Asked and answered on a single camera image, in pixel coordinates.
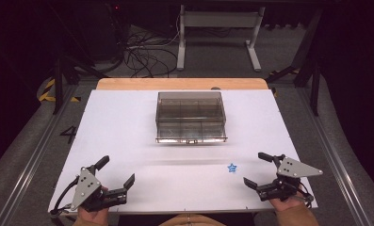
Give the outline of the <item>white table cover board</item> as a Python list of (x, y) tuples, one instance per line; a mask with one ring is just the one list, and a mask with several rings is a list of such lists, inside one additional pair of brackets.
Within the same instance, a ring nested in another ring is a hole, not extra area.
[[(119, 214), (246, 212), (268, 210), (258, 185), (276, 177), (274, 164), (259, 153), (297, 158), (281, 112), (268, 89), (225, 90), (227, 140), (211, 144), (157, 143), (155, 90), (95, 90), (91, 93), (50, 203), (72, 201), (70, 182), (103, 156), (109, 162), (97, 172), (103, 186), (120, 188), (135, 174)], [(227, 166), (237, 165), (236, 172)]]

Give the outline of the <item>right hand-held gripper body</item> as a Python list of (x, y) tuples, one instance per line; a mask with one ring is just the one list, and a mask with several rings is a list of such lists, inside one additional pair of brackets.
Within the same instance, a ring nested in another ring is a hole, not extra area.
[(305, 202), (312, 202), (314, 196), (308, 192), (306, 187), (301, 189), (301, 178), (322, 174), (321, 169), (316, 169), (286, 156), (281, 166), (276, 167), (276, 178), (270, 184), (263, 185), (260, 190), (255, 191), (262, 202), (270, 199), (284, 201), (298, 192), (303, 195)]

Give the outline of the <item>person's left hand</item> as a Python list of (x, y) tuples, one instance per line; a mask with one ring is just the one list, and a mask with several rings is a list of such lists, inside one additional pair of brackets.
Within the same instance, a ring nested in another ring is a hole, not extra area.
[(77, 218), (82, 218), (88, 221), (93, 222), (107, 222), (108, 223), (108, 208), (95, 211), (95, 212), (88, 212), (85, 208), (82, 206), (79, 206), (77, 208)]

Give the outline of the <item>person's right hand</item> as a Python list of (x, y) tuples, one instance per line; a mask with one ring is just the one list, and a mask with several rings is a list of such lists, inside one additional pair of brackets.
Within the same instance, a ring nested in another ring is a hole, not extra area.
[(269, 203), (274, 207), (276, 212), (283, 212), (298, 206), (305, 205), (303, 195), (300, 192), (284, 201), (281, 201), (280, 199), (270, 199)]

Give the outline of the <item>black metal stand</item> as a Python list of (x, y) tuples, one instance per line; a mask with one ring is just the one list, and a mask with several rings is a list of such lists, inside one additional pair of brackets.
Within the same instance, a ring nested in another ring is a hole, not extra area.
[(306, 29), (291, 65), (279, 72), (271, 73), (268, 78), (266, 78), (266, 82), (269, 84), (288, 75), (289, 73), (293, 73), (294, 71), (298, 70), (299, 72), (293, 80), (293, 84), (296, 88), (303, 88), (309, 81), (312, 81), (309, 106), (315, 116), (318, 115), (317, 100), (319, 92), (320, 69), (317, 59), (311, 54), (311, 45), (317, 31), (317, 25), (321, 14), (321, 8), (315, 11), (315, 14)]
[(73, 28), (72, 9), (69, 6), (56, 8), (52, 4), (48, 4), (48, 8), (53, 14), (52, 24), (55, 25), (54, 33), (57, 34), (57, 38), (53, 39), (53, 42), (56, 43), (54, 50), (57, 58), (53, 75), (56, 98), (54, 114), (56, 115), (65, 103), (63, 79), (66, 79), (70, 85), (77, 85), (80, 80), (80, 72), (75, 67), (81, 68), (86, 74), (99, 79), (106, 78), (106, 75), (92, 68), (93, 63), (86, 44), (79, 37), (80, 32)]

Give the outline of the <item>person's torso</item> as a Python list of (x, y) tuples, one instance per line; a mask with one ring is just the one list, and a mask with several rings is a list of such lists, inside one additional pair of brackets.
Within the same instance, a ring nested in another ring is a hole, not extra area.
[(160, 223), (158, 226), (226, 226), (200, 214), (180, 214)]

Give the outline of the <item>white metal desk frame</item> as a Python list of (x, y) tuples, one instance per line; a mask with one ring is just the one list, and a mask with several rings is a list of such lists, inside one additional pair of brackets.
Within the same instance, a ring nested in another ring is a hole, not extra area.
[(253, 12), (220, 12), (220, 11), (190, 11), (182, 5), (180, 7), (177, 31), (179, 36), (178, 56), (176, 69), (182, 71), (185, 68), (186, 58), (186, 28), (187, 27), (227, 27), (227, 28), (251, 28), (252, 35), (245, 45), (256, 72), (262, 70), (255, 51), (255, 43), (265, 14), (265, 8), (259, 8)]

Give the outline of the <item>black computer case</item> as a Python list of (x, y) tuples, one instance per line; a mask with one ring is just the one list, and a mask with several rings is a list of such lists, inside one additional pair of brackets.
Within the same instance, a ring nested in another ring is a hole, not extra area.
[(79, 12), (89, 56), (94, 61), (123, 61), (122, 32), (113, 7), (87, 2)]

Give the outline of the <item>aluminium floor rail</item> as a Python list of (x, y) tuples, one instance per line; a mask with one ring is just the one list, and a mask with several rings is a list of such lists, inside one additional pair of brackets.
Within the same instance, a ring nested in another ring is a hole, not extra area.
[(364, 206), (362, 205), (358, 193), (353, 185), (352, 180), (343, 165), (335, 147), (330, 142), (326, 131), (324, 130), (323, 124), (319, 116), (314, 114), (310, 106), (310, 98), (305, 89), (297, 88), (297, 93), (300, 96), (302, 104), (310, 118), (310, 121), (315, 127), (315, 130), (319, 136), (320, 143), (324, 155), (330, 165), (335, 180), (341, 190), (341, 193), (346, 201), (348, 208), (354, 218), (357, 226), (374, 226), (371, 222)]
[(66, 106), (72, 99), (76, 89), (76, 85), (69, 85), (67, 87), (63, 97), (64, 103), (59, 108), (57, 113), (53, 114), (50, 117), (50, 120), (42, 133), (38, 145), (31, 154), (30, 159), (28, 160), (24, 169), (21, 171), (20, 177), (17, 180), (15, 187), (12, 189), (3, 209), (0, 212), (0, 226), (8, 226), (8, 224), (10, 223), (47, 150), (47, 146), (50, 142), (52, 134), (57, 127), (60, 117), (62, 116)]

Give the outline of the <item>transparent plastic drawer box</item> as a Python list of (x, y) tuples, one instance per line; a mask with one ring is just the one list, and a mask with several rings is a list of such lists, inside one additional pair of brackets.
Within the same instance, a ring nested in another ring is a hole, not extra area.
[(220, 91), (160, 91), (155, 123), (157, 143), (199, 144), (227, 140)]

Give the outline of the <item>wooden table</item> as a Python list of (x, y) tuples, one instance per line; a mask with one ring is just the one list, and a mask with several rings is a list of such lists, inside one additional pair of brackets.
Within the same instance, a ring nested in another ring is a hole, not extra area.
[(262, 78), (103, 78), (98, 90), (268, 89)]

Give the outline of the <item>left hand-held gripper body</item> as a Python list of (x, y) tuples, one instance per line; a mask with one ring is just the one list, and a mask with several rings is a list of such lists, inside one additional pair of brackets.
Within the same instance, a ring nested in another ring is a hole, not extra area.
[(127, 203), (127, 189), (125, 187), (104, 190), (102, 183), (95, 176), (96, 168), (82, 168), (77, 181), (71, 210), (78, 207), (88, 212), (100, 211), (115, 205)]

